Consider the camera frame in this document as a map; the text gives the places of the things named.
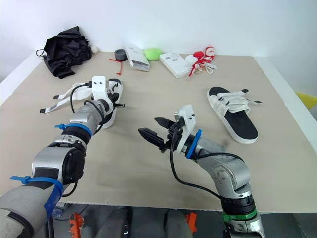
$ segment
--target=green ball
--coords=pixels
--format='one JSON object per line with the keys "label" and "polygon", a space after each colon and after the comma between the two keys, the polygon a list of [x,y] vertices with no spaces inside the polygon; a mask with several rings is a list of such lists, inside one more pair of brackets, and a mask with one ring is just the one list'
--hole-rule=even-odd
{"label": "green ball", "polygon": [[149,61],[159,60],[159,56],[163,54],[163,51],[160,48],[148,48],[143,50],[145,57]]}

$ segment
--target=black cloth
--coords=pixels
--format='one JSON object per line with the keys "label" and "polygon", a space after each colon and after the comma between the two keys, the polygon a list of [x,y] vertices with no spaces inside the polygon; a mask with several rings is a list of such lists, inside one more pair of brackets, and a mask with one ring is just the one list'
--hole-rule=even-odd
{"label": "black cloth", "polygon": [[85,36],[79,32],[79,27],[60,32],[57,36],[46,40],[43,56],[49,71],[59,78],[65,78],[75,73],[73,65],[82,64],[91,58],[91,49]]}

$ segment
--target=white package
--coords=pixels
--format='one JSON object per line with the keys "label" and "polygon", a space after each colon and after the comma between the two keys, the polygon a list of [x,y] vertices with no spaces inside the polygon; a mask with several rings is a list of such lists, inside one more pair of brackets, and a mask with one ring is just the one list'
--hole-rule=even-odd
{"label": "white package", "polygon": [[159,59],[176,78],[184,77],[192,70],[192,66],[187,63],[182,56],[175,52],[162,54]]}
{"label": "white package", "polygon": [[127,54],[128,61],[132,68],[136,68],[142,71],[150,70],[150,64],[147,58],[145,58],[145,55],[143,54],[142,49],[134,45],[126,45],[125,52]]}

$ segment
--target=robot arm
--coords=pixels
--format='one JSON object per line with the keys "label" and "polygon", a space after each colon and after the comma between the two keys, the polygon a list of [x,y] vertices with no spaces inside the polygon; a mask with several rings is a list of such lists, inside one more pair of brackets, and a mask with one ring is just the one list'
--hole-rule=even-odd
{"label": "robot arm", "polygon": [[[92,83],[95,100],[85,101],[69,124],[56,126],[63,132],[35,156],[33,177],[11,178],[24,185],[0,198],[1,237],[32,237],[51,216],[66,188],[82,177],[87,144],[99,127],[110,121],[108,115],[116,110],[118,98],[113,92],[107,92],[108,82],[104,77],[93,77]],[[113,88],[122,86],[120,81],[113,83]]]}
{"label": "robot arm", "polygon": [[[170,149],[171,156],[173,150],[185,153],[186,158],[192,159],[210,174],[219,194],[216,196],[220,198],[223,208],[223,220],[227,227],[224,231],[225,237],[265,238],[261,218],[252,198],[247,165],[240,157],[225,153],[223,146],[200,138],[201,131],[198,131],[196,136],[191,134],[196,123],[191,105],[182,107],[174,115],[176,122],[155,118],[161,126],[169,130],[169,140],[166,143],[147,128],[139,129],[139,133],[162,152]],[[175,172],[172,158],[171,165]],[[180,183],[198,187],[183,181]]]}

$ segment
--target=orange clamp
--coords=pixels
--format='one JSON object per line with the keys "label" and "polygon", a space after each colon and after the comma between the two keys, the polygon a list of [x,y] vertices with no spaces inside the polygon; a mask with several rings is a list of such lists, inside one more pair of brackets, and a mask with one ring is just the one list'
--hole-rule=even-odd
{"label": "orange clamp", "polygon": [[82,215],[78,213],[73,213],[70,215],[69,218],[70,228],[69,231],[71,232],[71,238],[81,238],[80,229],[84,224],[84,218]]}
{"label": "orange clamp", "polygon": [[195,227],[196,217],[197,217],[197,214],[193,212],[191,212],[189,215],[185,215],[185,218],[191,233],[194,233],[197,231],[197,228]]}

